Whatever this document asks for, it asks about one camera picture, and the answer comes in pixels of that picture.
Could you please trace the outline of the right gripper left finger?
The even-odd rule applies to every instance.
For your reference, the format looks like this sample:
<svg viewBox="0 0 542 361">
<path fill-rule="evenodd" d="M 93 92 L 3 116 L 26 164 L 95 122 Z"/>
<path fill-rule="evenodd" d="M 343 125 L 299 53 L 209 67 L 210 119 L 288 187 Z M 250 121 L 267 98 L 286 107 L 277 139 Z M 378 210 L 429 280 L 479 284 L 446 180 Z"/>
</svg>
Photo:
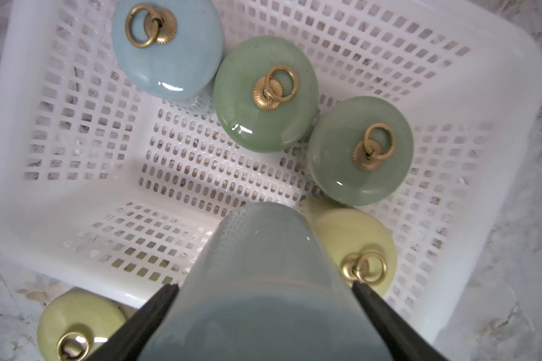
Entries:
<svg viewBox="0 0 542 361">
<path fill-rule="evenodd" d="M 111 338 L 87 360 L 137 360 L 163 322 L 179 293 L 177 284 L 163 285 Z"/>
</svg>

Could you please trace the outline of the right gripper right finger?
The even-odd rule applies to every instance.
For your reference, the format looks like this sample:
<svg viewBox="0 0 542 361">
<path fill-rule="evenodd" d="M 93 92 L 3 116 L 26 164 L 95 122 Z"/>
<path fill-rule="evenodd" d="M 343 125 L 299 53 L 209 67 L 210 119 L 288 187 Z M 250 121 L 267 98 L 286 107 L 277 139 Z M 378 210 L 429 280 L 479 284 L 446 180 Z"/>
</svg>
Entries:
<svg viewBox="0 0 542 361">
<path fill-rule="evenodd" d="M 427 343 L 369 285 L 354 281 L 352 292 L 385 342 L 393 360 L 447 361 L 447 358 Z"/>
</svg>

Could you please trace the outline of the yellow-green canister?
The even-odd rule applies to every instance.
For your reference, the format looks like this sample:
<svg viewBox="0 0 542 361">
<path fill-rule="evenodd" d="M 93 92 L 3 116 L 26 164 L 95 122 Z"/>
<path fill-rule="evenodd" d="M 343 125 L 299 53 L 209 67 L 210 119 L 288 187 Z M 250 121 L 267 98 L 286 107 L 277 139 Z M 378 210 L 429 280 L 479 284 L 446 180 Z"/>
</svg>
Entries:
<svg viewBox="0 0 542 361">
<path fill-rule="evenodd" d="M 346 282 L 367 284 L 385 296 L 397 271 L 390 231 L 372 215 L 323 196 L 307 198 L 297 208 Z"/>
<path fill-rule="evenodd" d="M 136 309 L 73 287 L 43 311 L 37 327 L 46 360 L 86 360 L 136 313 Z"/>
</svg>

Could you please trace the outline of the blue-grey canister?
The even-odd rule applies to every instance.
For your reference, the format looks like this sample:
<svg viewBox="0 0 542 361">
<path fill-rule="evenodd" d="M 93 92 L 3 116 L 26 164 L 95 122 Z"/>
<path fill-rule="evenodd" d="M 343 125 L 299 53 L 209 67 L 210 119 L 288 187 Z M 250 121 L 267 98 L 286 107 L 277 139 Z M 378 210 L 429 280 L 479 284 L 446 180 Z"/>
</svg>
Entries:
<svg viewBox="0 0 542 361">
<path fill-rule="evenodd" d="M 389 360 L 307 220 L 253 203 L 221 221 L 142 360 Z"/>
</svg>

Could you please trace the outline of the light blue canister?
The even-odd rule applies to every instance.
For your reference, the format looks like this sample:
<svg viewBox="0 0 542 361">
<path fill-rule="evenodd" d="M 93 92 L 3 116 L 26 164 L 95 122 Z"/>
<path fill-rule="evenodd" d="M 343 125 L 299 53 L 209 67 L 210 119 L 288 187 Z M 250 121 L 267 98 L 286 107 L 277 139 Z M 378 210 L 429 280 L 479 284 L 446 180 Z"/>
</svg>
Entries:
<svg viewBox="0 0 542 361">
<path fill-rule="evenodd" d="M 111 40 L 119 66 L 141 90 L 191 114 L 214 113 L 224 32 L 211 1 L 120 1 Z"/>
</svg>

